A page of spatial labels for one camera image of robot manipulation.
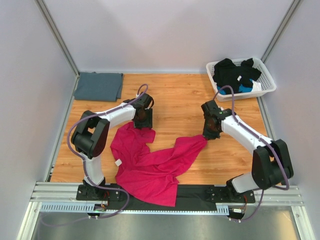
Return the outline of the pink t shirt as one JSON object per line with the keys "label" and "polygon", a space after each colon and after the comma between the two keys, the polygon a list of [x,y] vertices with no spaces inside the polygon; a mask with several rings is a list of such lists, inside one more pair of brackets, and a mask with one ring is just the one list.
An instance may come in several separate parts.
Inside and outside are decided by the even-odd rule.
{"label": "pink t shirt", "polygon": [[110,144],[114,159],[120,162],[115,181],[130,195],[138,190],[161,191],[179,184],[184,174],[207,145],[202,135],[178,137],[171,148],[151,151],[156,132],[134,128],[129,122],[121,126]]}

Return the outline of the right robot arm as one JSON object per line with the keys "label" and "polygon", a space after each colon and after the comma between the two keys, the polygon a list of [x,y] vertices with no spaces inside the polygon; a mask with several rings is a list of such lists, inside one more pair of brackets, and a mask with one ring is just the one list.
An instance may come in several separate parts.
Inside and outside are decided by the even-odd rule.
{"label": "right robot arm", "polygon": [[215,140],[220,138],[220,133],[228,134],[252,155],[251,171],[226,182],[225,196],[229,201],[236,202],[244,193],[257,189],[289,189],[289,179],[294,176],[294,170],[285,141],[273,140],[257,132],[232,109],[222,109],[214,100],[202,104],[201,109],[205,139]]}

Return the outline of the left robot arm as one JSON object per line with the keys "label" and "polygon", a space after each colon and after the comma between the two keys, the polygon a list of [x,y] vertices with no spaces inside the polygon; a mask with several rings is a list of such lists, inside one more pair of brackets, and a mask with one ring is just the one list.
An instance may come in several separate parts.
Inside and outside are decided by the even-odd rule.
{"label": "left robot arm", "polygon": [[101,156],[106,147],[109,130],[126,121],[133,121],[136,129],[153,127],[154,99],[147,93],[125,100],[106,111],[85,111],[75,127],[71,143],[84,158],[84,180],[78,186],[76,199],[80,201],[105,201],[109,191],[102,172]]}

